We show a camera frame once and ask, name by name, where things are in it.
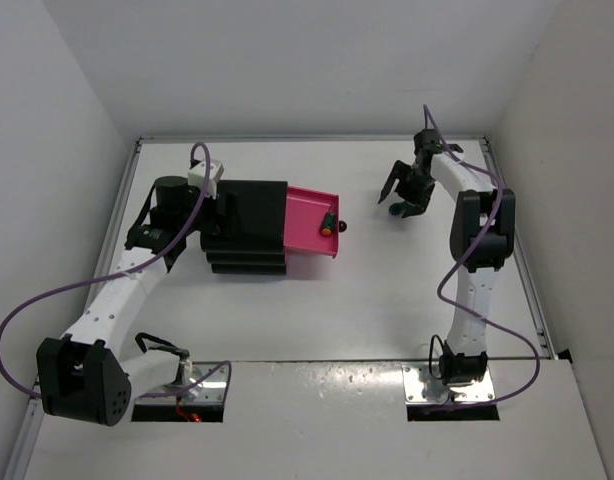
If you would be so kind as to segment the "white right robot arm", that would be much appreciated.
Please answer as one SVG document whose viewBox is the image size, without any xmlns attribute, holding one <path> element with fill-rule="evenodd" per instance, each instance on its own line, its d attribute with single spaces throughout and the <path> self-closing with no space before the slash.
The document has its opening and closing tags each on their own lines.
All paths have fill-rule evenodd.
<svg viewBox="0 0 614 480">
<path fill-rule="evenodd" d="M 450 301 L 454 316 L 430 374 L 445 385 L 469 384 L 486 373 L 485 318 L 498 273 L 513 253 L 516 198 L 495 174 L 468 163 L 464 150 L 436 131 L 425 128 L 413 141 L 414 161 L 393 164 L 379 200 L 396 194 L 400 200 L 389 213 L 401 218 L 424 214 L 438 185 L 454 201 L 449 247 L 456 265 L 448 274 L 458 278 Z"/>
</svg>

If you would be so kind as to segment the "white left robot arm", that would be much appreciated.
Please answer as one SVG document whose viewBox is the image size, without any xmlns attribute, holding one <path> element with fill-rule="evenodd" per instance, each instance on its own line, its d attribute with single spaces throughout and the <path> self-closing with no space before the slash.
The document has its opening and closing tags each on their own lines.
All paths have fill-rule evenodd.
<svg viewBox="0 0 614 480">
<path fill-rule="evenodd" d="M 139 355 L 118 358 L 149 294 L 184 251 L 187 236 L 198 230 L 198 204 L 215 198 L 218 181 L 213 174 L 190 173 L 154 182 L 139 215 L 145 218 L 156 205 L 154 220 L 132 226 L 115 274 L 60 338 L 47 338 L 38 347 L 46 414 L 114 426 L 130 417 L 141 397 L 173 397 L 178 407 L 190 407 L 202 398 L 207 379 L 231 372 L 224 361 L 199 374 L 187 350 L 144 333 L 137 336 Z"/>
</svg>

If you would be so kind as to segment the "green handled stubby screwdriver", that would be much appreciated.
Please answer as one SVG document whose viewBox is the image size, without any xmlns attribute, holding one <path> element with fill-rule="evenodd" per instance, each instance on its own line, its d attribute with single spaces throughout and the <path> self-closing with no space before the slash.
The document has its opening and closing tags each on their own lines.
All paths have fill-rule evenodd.
<svg viewBox="0 0 614 480">
<path fill-rule="evenodd" d="M 407 204 L 404 201 L 392 203 L 389 206 L 389 214 L 392 216 L 402 217 L 406 211 Z"/>
</svg>

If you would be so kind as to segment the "orange green handled screwdriver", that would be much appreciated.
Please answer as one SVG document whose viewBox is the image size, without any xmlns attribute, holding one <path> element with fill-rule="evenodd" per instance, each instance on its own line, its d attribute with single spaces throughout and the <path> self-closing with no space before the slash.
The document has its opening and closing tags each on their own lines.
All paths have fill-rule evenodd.
<svg viewBox="0 0 614 480">
<path fill-rule="evenodd" d="M 336 226 L 337 220 L 335 213 L 333 211 L 328 211 L 321 222 L 320 233 L 325 237 L 331 236 L 335 232 Z"/>
</svg>

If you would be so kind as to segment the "black drawer cabinet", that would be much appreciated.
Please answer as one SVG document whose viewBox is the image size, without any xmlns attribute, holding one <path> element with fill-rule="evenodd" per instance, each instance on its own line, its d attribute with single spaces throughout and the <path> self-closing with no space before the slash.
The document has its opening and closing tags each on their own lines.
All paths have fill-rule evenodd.
<svg viewBox="0 0 614 480">
<path fill-rule="evenodd" d="M 223 180 L 218 194 L 238 195 L 239 230 L 234 238 L 201 233 L 200 246 L 215 274 L 284 275 L 283 245 L 288 183 L 269 180 Z"/>
</svg>

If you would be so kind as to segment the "pink top drawer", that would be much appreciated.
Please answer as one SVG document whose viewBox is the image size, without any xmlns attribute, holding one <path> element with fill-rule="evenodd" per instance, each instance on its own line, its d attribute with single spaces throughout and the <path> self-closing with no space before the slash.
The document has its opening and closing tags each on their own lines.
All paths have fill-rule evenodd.
<svg viewBox="0 0 614 480">
<path fill-rule="evenodd" d="M 320 226 L 328 211 L 335 213 L 337 226 L 331 236 L 325 237 L 320 233 Z M 296 186 L 287 188 L 283 239 L 287 251 L 335 258 L 339 250 L 340 221 L 338 195 Z"/>
</svg>

